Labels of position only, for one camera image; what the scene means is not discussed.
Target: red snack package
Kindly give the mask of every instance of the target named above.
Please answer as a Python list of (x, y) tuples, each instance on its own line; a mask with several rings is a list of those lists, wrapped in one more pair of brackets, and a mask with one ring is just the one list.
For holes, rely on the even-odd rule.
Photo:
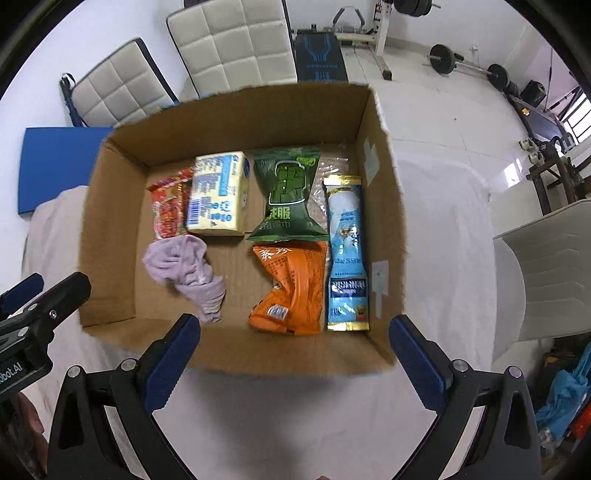
[(324, 306), (327, 243), (290, 241), (276, 245), (253, 247), (277, 284), (253, 309), (248, 324), (271, 332), (317, 335)]
[(184, 224), (192, 180), (193, 169), (185, 168), (148, 187), (152, 193), (156, 240), (187, 233)]

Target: crumpled fabric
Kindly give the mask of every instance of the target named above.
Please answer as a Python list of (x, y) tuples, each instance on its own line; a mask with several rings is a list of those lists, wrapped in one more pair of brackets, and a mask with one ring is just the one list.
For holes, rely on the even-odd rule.
[(561, 370), (556, 374), (546, 405), (535, 414), (538, 429), (548, 428), (554, 441), (559, 444), (569, 424), (589, 394), (587, 375), (591, 369), (591, 342), (572, 373)]
[(201, 323), (217, 322), (226, 294), (223, 277), (213, 274), (205, 261), (207, 245), (199, 237), (180, 235), (151, 243), (142, 262), (150, 277), (161, 285), (172, 283), (198, 308)]

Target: white sticker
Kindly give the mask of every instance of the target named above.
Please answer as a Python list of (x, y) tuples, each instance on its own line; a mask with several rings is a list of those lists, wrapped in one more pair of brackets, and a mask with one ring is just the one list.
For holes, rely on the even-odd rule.
[(375, 145), (369, 146), (369, 138), (366, 138), (365, 142), (363, 142), (363, 152), (365, 153), (365, 163), (363, 164), (365, 166), (365, 177), (368, 179), (369, 187), (379, 170), (378, 150)]
[(382, 318), (382, 294), (376, 293), (375, 295), (375, 316), (379, 319)]
[(388, 260), (371, 264), (371, 290), (378, 295), (388, 295), (389, 264)]

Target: tissue package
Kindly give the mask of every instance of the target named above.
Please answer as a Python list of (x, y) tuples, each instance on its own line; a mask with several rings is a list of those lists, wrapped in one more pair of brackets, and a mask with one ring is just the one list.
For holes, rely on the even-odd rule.
[(249, 173), (243, 152), (197, 157), (187, 230), (202, 235), (243, 235)]

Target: screw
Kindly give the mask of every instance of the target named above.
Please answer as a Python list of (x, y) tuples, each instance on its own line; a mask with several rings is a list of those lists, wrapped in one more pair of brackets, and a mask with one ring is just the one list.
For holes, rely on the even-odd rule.
[(452, 365), (459, 372), (465, 372), (470, 367), (465, 360), (454, 360)]
[(519, 378), (521, 376), (521, 370), (518, 367), (509, 367), (509, 375), (515, 378)]
[(70, 367), (70, 369), (68, 370), (68, 377), (76, 378), (78, 375), (80, 375), (80, 367), (78, 365)]
[(137, 364), (138, 363), (133, 358), (128, 358), (121, 363), (121, 370), (129, 372), (133, 370)]

